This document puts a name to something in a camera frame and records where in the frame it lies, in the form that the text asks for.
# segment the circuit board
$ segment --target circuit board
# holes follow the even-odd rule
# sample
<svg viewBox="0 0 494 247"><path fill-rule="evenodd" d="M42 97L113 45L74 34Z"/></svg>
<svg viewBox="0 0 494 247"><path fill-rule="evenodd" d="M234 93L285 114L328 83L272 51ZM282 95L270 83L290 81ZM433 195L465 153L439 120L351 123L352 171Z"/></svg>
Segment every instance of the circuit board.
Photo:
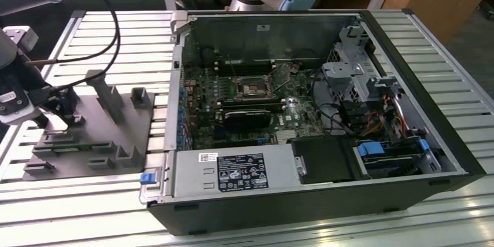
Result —
<svg viewBox="0 0 494 247"><path fill-rule="evenodd" d="M316 107L308 95L312 70L278 63L265 75L217 76L212 68L185 68L193 149L277 144L276 132L290 130L297 137L324 133ZM222 109L269 113L262 128L229 130L221 124Z"/></svg>

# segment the blue tab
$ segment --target blue tab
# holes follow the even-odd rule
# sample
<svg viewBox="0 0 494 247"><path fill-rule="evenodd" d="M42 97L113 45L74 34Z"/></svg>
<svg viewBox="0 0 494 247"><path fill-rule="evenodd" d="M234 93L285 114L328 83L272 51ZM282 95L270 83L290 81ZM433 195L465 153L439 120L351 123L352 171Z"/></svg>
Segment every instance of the blue tab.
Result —
<svg viewBox="0 0 494 247"><path fill-rule="evenodd" d="M421 150L425 152L425 151L428 151L429 150L429 148L431 147L428 147L428 143L427 143L427 141L424 140L424 139L420 139L419 140L419 145L420 145L420 147L421 147Z"/></svg>
<svg viewBox="0 0 494 247"><path fill-rule="evenodd" d="M154 173L142 173L140 175L140 184L141 185L153 185L156 183L156 174Z"/></svg>
<svg viewBox="0 0 494 247"><path fill-rule="evenodd" d="M365 151L363 145L359 145L356 147L356 149L357 149L357 153L359 153L360 156L365 156L367 155L367 151Z"/></svg>
<svg viewBox="0 0 494 247"><path fill-rule="evenodd" d="M379 142L364 142L356 149L360 156L384 154L384 149Z"/></svg>

